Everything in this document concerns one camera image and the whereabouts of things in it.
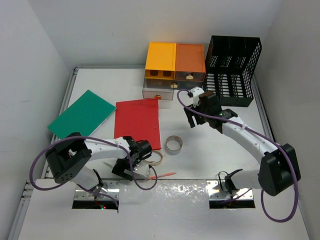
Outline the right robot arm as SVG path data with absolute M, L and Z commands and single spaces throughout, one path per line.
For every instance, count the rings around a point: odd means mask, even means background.
M 237 113 L 222 109 L 219 97 L 212 91 L 195 87 L 187 91 L 193 103 L 184 108 L 190 127 L 208 123 L 221 134 L 233 139 L 259 163 L 258 171 L 237 169 L 224 177 L 220 188 L 233 194 L 240 188 L 262 189 L 276 196 L 301 179 L 295 149 L 279 145 L 247 127 Z

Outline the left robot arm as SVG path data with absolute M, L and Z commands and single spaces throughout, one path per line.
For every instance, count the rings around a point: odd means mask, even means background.
M 138 175 L 135 167 L 151 155 L 152 147 L 147 140 L 135 141 L 131 136 L 107 140 L 85 138 L 78 132 L 59 140 L 45 152 L 57 184 L 74 182 L 90 191 L 102 187 L 103 182 L 97 170 L 86 167 L 89 161 L 116 159 L 111 173 L 132 181 Z

